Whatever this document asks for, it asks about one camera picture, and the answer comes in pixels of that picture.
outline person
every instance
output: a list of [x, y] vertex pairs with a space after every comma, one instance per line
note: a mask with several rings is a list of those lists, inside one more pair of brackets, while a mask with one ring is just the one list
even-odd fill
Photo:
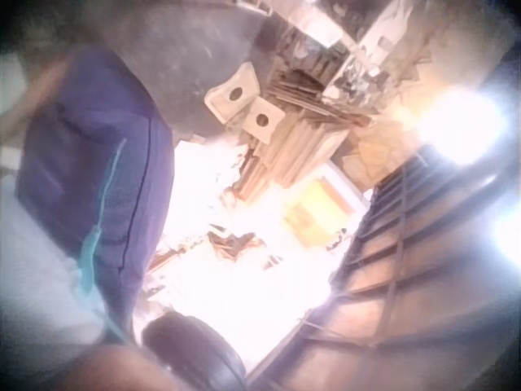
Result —
[[[172, 135], [150, 95], [115, 53], [84, 47], [50, 67], [7, 121], [27, 116], [20, 171], [2, 178], [3, 385], [191, 389], [151, 355], [107, 338], [115, 329], [131, 336], [169, 206]], [[86, 303], [78, 262], [94, 226], [96, 284]]]

